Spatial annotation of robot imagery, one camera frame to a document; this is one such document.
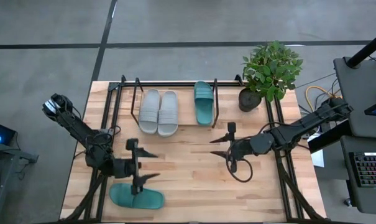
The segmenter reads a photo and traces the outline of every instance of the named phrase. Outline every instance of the black stand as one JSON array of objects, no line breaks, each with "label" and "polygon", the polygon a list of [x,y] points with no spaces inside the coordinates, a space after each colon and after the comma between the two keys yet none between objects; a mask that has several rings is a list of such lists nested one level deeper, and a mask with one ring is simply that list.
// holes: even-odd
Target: black stand
[{"label": "black stand", "polygon": [[360,63],[365,60],[368,56],[370,56],[372,53],[376,51],[376,38],[372,40],[370,43],[368,43],[362,50],[357,52],[353,57],[351,57],[349,60],[347,58],[345,59],[345,62],[348,67],[350,68],[359,68]]},{"label": "black stand", "polygon": [[19,165],[19,159],[28,160],[29,164],[34,164],[39,158],[38,155],[33,155],[18,148],[5,146],[0,144],[0,156],[7,160],[7,162],[2,166],[1,176],[0,176],[0,214],[4,201],[6,199],[7,191],[10,185],[11,177],[17,172]]}]

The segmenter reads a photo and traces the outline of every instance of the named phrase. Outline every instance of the desk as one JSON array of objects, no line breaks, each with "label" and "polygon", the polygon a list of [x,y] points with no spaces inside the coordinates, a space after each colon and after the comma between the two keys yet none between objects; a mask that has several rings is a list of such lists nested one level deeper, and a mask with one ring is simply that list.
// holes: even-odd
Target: desk
[{"label": "desk", "polygon": [[349,195],[352,205],[360,212],[376,214],[376,187],[358,187],[350,152],[376,152],[376,139],[343,136],[342,151],[349,174]]},{"label": "desk", "polygon": [[[109,82],[93,82],[90,89],[84,122],[91,128],[101,125]],[[179,111],[193,106],[192,87],[157,87],[161,91],[177,91]],[[236,122],[236,136],[257,134],[268,123],[265,101],[251,112],[241,112],[237,96],[242,87],[218,87],[219,118],[212,129],[210,126],[197,126],[190,123],[192,114],[179,114],[178,131],[169,138],[142,133],[130,114],[133,87],[123,87],[117,125],[121,133],[114,137],[115,157],[129,157],[125,150],[126,140],[138,138],[139,146],[157,154],[159,158],[140,158],[140,174],[159,172],[161,175],[150,179],[145,187],[159,190],[165,195],[165,206],[160,210],[136,210],[113,204],[108,190],[113,183],[130,183],[131,179],[109,178],[105,196],[102,222],[281,222],[285,214],[280,193],[275,154],[248,156],[254,168],[253,179],[242,184],[235,181],[227,172],[225,161],[210,151],[226,151],[229,143],[210,144],[213,139],[224,136],[227,122]],[[289,91],[281,101],[286,123],[300,119],[300,110],[294,91]],[[140,91],[137,91],[134,114],[139,113]],[[113,111],[111,104],[110,122]],[[76,153],[83,151],[77,145]],[[292,151],[298,186],[303,195],[322,216],[326,216],[314,172],[311,155],[307,149]],[[237,175],[245,178],[248,168],[238,164]],[[88,191],[92,168],[85,164],[84,156],[77,157],[72,164],[68,186],[60,218],[67,217],[79,204]],[[293,197],[289,193],[290,205],[295,214]]]},{"label": "desk", "polygon": [[376,116],[364,111],[376,104],[376,62],[364,60],[357,69],[349,68],[343,58],[334,59],[341,94],[354,109],[349,126],[357,137],[376,138]]}]

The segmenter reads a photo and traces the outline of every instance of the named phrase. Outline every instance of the potted plant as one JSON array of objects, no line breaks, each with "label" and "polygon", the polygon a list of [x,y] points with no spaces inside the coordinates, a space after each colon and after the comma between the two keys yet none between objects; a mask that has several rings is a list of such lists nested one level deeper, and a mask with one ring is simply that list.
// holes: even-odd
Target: potted plant
[{"label": "potted plant", "polygon": [[239,93],[239,108],[250,111],[261,103],[262,97],[281,100],[286,89],[294,90],[293,82],[300,74],[303,63],[299,55],[278,41],[267,46],[258,45],[250,57],[243,57],[243,74],[248,83]]}]

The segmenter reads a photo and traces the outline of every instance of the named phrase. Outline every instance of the green leaves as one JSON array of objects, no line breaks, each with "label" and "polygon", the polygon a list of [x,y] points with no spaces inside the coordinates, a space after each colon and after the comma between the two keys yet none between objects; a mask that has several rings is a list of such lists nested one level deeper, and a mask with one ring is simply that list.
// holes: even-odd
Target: green leaves
[{"label": "green leaves", "polygon": [[272,47],[275,49],[275,50],[278,50],[279,49],[279,41],[275,41],[272,43]]},{"label": "green leaves", "polygon": [[297,60],[297,64],[296,64],[296,66],[300,66],[300,65],[302,65],[303,62],[304,62],[303,59],[298,59],[298,60]]},{"label": "green leaves", "polygon": [[292,84],[292,83],[286,83],[286,85],[287,85],[287,88],[288,88],[289,90],[294,90],[294,89],[295,89],[295,85]]},{"label": "green leaves", "polygon": [[270,75],[270,69],[268,66],[264,65],[262,67],[262,71],[264,72],[265,75]]},{"label": "green leaves", "polygon": [[283,67],[277,67],[276,68],[276,78],[280,78],[283,76],[283,72],[285,71],[285,68]]},{"label": "green leaves", "polygon": [[285,93],[283,91],[277,90],[276,97],[278,98],[278,100],[283,99],[284,96],[285,96]]},{"label": "green leaves", "polygon": [[273,94],[275,93],[276,87],[272,85],[269,87],[268,92],[267,92],[267,100],[271,102],[273,100]]},{"label": "green leaves", "polygon": [[260,72],[256,72],[256,73],[255,73],[255,77],[259,78],[260,81],[261,81],[262,83],[264,83],[264,81],[265,81],[265,76],[264,76],[262,73],[260,73]]},{"label": "green leaves", "polygon": [[270,68],[270,71],[274,74],[276,73],[276,69],[277,69],[277,61],[273,60],[269,63],[269,68]]},{"label": "green leaves", "polygon": [[296,52],[274,41],[266,46],[256,46],[249,56],[243,57],[243,74],[247,77],[247,87],[251,91],[272,101],[274,98],[282,99],[287,88],[295,88],[293,82],[303,64]]}]

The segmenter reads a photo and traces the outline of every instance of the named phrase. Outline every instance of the teal slipper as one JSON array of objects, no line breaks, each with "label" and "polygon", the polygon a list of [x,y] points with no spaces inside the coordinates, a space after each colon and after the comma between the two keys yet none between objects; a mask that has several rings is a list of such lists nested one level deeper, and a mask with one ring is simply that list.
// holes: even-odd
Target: teal slipper
[{"label": "teal slipper", "polygon": [[213,122],[214,95],[211,86],[198,81],[193,89],[195,93],[196,120],[200,125],[210,125]]},{"label": "teal slipper", "polygon": [[160,209],[164,205],[164,195],[156,190],[145,189],[137,194],[131,194],[131,184],[113,184],[109,190],[113,203],[121,207]]}]

